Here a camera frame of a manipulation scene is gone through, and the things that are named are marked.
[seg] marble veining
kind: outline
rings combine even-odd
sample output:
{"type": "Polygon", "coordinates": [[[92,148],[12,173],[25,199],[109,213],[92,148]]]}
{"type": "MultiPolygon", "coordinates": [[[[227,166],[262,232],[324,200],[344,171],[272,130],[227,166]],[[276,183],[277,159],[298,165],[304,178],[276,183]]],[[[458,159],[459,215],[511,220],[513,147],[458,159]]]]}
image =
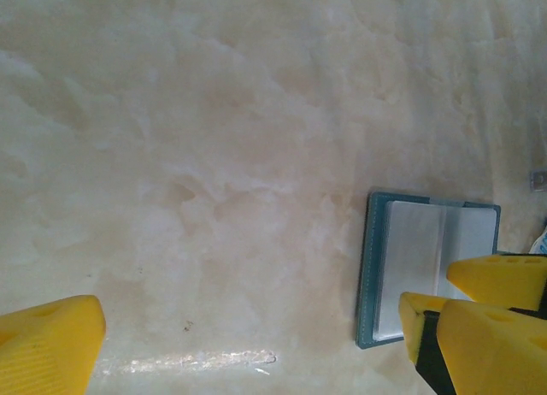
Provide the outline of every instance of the marble veining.
{"type": "Polygon", "coordinates": [[[368,192],[547,195],[547,0],[0,0],[0,312],[93,293],[89,393],[431,393],[356,348],[368,192]]]}

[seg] marble surface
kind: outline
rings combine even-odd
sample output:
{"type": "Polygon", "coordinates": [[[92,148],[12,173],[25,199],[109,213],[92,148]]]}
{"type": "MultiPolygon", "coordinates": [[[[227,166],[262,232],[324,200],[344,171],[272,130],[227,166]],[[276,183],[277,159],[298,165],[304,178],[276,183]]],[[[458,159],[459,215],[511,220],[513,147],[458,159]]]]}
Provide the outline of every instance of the marble surface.
{"type": "Polygon", "coordinates": [[[354,344],[375,186],[547,193],[547,0],[0,0],[0,312],[107,318],[89,393],[431,393],[354,344]]]}

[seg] white marble floor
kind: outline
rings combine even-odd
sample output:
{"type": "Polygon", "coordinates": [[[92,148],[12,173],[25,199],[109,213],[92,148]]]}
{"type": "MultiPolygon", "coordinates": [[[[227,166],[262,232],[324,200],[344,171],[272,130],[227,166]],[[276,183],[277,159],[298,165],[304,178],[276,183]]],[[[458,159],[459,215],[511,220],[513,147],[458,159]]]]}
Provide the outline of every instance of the white marble floor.
{"type": "Polygon", "coordinates": [[[0,0],[0,312],[93,293],[89,393],[430,393],[360,351],[374,186],[541,232],[547,0],[0,0]]]}

